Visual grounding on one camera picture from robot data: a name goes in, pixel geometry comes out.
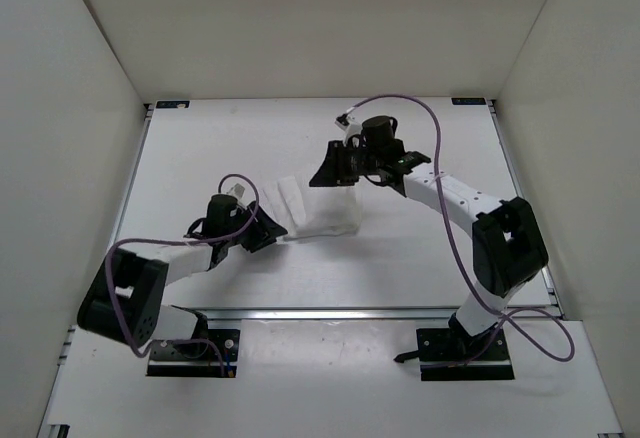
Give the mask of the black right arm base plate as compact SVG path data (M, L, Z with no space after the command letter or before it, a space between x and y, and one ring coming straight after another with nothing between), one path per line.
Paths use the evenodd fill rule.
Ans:
M417 348L398 354L394 361L419 362L422 381L510 381L515 379L503 330L489 330L465 342L449 328L418 328Z

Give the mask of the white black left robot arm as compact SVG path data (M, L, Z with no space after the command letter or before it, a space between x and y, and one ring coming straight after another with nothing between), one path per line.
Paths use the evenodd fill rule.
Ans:
M165 287L212 270L234 246L255 253L286 234L257 201L243 205L233 196L217 194L183 240L129 238L114 243L81 302L77 325L128 345L139 358L148 353L142 346L155 341L174 343L188 356L208 346L217 351L209 342L204 315L162 304Z

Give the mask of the white pleated skirt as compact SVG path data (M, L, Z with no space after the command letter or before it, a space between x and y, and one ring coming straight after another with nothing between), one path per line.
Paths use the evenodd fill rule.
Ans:
M310 187L300 171L261 188L269 215L287 230L286 241L355 234L362 223L362 203L355 187Z

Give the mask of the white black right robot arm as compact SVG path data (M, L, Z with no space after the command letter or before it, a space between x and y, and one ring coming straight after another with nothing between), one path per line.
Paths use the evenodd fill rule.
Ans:
M311 178L290 175L264 185L260 201L289 239L354 233L362 221L355 191L362 178L440 213L446 227L457 225L471 238L473 270L463 274L470 295L449 320L448 345L460 358L473 357L493 337L511 298L548 262L531 205L473 189L399 139L362 134L330 142Z

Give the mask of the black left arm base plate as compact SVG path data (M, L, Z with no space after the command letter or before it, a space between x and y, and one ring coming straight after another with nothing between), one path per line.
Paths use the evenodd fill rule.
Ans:
M221 352L219 358L206 344L156 344L147 362L147 377L233 379L238 374L241 330L214 327L207 339Z

